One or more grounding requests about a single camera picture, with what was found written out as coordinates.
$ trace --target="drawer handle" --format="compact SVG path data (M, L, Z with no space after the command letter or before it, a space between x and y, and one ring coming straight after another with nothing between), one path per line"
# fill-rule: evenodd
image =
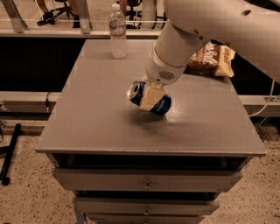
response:
M151 215L151 213L149 213L148 208L146 208L146 210L143 212L144 216L149 216Z
M145 190L151 190L152 189L152 186L150 185L149 182L147 182L146 186L143 188Z

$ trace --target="black cable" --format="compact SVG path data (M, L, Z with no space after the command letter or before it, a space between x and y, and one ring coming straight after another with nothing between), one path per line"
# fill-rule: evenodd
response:
M2 131L2 127L0 126L0 135L1 135L1 140L0 143L4 140L4 135L3 135L3 131Z
M50 108L50 101L49 101L49 94L51 92L48 92L45 98L45 108L46 108L46 112L49 113L49 108Z

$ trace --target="white desk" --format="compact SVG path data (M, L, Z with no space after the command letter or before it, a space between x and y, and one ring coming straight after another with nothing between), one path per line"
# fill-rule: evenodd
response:
M183 75L164 117L126 99L154 40L87 40L42 133L45 153L77 209L97 222L199 223L266 151L229 79Z

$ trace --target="can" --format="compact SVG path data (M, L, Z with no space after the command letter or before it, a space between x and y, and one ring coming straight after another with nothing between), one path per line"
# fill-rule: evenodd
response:
M128 91L128 98L130 101L137 106L140 106L142 97L144 95L144 88L146 83L144 81L134 81L129 88ZM165 94L161 100L150 110L150 112L158 115L163 116L165 115L172 105L172 98Z

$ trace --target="metal stand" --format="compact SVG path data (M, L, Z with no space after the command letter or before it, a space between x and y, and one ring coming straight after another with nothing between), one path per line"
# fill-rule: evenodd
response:
M6 154L5 160L3 161L2 170L0 173L0 180L2 180L3 186L7 186L10 183L10 178L7 177L7 173L9 170L10 163L11 163L12 154L15 149L16 142L18 140L18 136L23 134L23 132L20 128L21 128L21 125L18 123L12 134L12 138L10 140L10 145L0 148L0 155Z
M80 212L80 211L78 211L76 207L74 207L74 210L75 210L76 219L77 219L76 224L84 224L85 221L87 221L85 214Z

